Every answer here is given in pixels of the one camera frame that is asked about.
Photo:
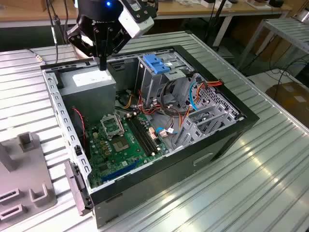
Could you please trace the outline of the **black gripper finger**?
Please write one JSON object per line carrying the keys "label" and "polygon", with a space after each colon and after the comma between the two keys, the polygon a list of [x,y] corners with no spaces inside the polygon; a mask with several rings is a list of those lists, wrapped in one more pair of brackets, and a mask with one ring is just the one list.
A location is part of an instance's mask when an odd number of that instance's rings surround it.
{"label": "black gripper finger", "polygon": [[117,54],[131,39],[129,33],[120,28],[119,30],[109,28],[103,49],[103,70],[107,69],[107,57]]}
{"label": "black gripper finger", "polygon": [[93,57],[100,71],[103,70],[103,56],[95,42],[92,45],[82,39],[82,31],[78,24],[67,31],[68,41],[88,57]]}

